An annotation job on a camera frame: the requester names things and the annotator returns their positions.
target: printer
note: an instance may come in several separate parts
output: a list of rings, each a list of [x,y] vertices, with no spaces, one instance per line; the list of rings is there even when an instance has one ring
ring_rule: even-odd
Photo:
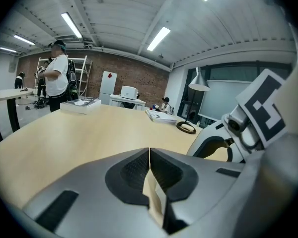
[[[120,96],[123,98],[134,100],[137,98],[138,90],[135,87],[125,86],[121,88]]]

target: floor lamp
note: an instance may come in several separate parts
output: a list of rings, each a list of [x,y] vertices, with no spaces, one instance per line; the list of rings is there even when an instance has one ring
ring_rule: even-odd
[[[195,128],[187,122],[187,119],[190,115],[190,111],[191,111],[191,108],[192,108],[192,103],[193,103],[193,100],[194,100],[195,92],[196,91],[208,92],[210,90],[207,82],[202,77],[200,68],[197,67],[196,70],[197,70],[197,75],[192,80],[192,82],[189,84],[189,87],[194,90],[194,93],[193,93],[192,101],[190,103],[190,108],[189,108],[189,112],[187,114],[187,118],[186,118],[185,121],[178,122],[178,124],[177,124],[177,128],[179,130],[181,130],[185,133],[188,133],[188,134],[195,134],[196,133]]]

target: white shirt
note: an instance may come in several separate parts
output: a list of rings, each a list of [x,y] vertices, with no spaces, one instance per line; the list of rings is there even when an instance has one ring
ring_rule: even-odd
[[[164,111],[167,115],[171,114],[171,106],[169,104],[162,104],[162,111]]]
[[[65,92],[69,83],[66,77],[68,66],[68,58],[65,55],[61,54],[57,58],[55,58],[46,68],[46,72],[57,70],[61,73],[61,75],[59,75],[57,79],[46,78],[46,93],[49,96],[57,96]]]

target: white wall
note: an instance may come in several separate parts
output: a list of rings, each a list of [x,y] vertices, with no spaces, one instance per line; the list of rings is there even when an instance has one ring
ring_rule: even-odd
[[[165,97],[170,99],[169,104],[174,107],[174,114],[177,115],[181,98],[187,79],[188,69],[175,69],[169,74]]]
[[[15,56],[0,53],[0,90],[14,88],[17,60]],[[10,64],[14,66],[13,72],[9,72]]]

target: book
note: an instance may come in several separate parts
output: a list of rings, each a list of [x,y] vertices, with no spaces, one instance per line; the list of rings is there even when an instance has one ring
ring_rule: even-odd
[[[152,121],[175,124],[177,122],[176,118],[170,115],[167,115],[164,112],[158,112],[147,109],[145,113],[149,116]]]
[[[61,103],[61,110],[66,110],[70,112],[88,114],[95,108],[99,107],[101,100],[98,98],[82,97],[76,100],[66,101]]]

